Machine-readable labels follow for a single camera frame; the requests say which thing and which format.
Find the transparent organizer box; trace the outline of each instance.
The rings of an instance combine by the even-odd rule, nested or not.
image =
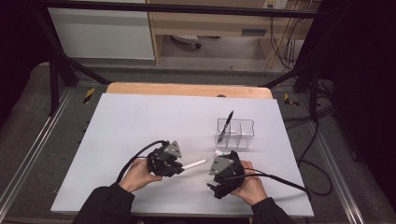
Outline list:
[[[216,147],[248,148],[254,136],[254,121],[252,119],[231,119],[223,131],[227,119],[218,119],[216,129]]]

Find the white wall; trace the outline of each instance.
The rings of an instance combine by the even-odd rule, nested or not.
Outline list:
[[[70,57],[154,60],[147,12],[49,8],[49,13]]]

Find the yellow and black tape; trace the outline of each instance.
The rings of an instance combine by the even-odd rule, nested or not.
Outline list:
[[[293,102],[289,99],[289,95],[285,93],[285,104],[286,105],[294,105],[294,106],[299,106],[300,104],[298,102]]]
[[[91,97],[93,96],[94,92],[95,92],[95,88],[90,88],[87,91],[87,94],[85,95],[84,101],[82,102],[84,105],[90,102]]]

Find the white pen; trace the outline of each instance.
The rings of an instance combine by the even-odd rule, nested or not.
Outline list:
[[[195,167],[195,166],[204,164],[205,162],[206,162],[206,160],[201,160],[201,161],[197,161],[197,162],[194,162],[194,163],[192,163],[192,164],[189,164],[189,165],[185,165],[185,166],[183,166],[183,167],[181,167],[181,168],[183,168],[184,170],[188,170],[188,169],[190,169],[190,168],[192,168],[192,167]]]

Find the black sleeve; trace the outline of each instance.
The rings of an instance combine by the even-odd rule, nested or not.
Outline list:
[[[294,221],[283,211],[282,208],[276,205],[274,199],[266,198],[259,203],[251,206],[253,210],[253,224],[288,224]]]
[[[134,195],[118,183],[94,189],[72,224],[129,224]]]

